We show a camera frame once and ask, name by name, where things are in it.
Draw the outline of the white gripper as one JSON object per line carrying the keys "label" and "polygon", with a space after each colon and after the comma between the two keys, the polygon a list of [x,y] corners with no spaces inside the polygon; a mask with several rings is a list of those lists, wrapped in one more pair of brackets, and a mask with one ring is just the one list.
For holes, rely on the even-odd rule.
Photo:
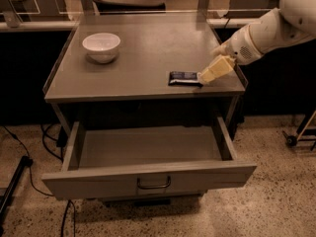
{"label": "white gripper", "polygon": [[259,60],[263,55],[253,43],[250,27],[245,26],[232,35],[227,41],[227,46],[223,43],[213,49],[211,56],[216,58],[197,74],[200,84],[209,84],[211,81],[231,72],[235,66],[235,60],[237,64],[248,65]]}

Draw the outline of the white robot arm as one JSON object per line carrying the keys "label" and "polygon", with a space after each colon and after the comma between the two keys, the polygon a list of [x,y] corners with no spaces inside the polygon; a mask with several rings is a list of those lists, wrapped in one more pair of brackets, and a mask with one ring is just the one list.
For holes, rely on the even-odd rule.
{"label": "white robot arm", "polygon": [[235,32],[215,48],[212,60],[197,74],[201,85],[228,74],[236,64],[248,65],[277,48],[316,38],[316,0],[279,0],[277,8]]}

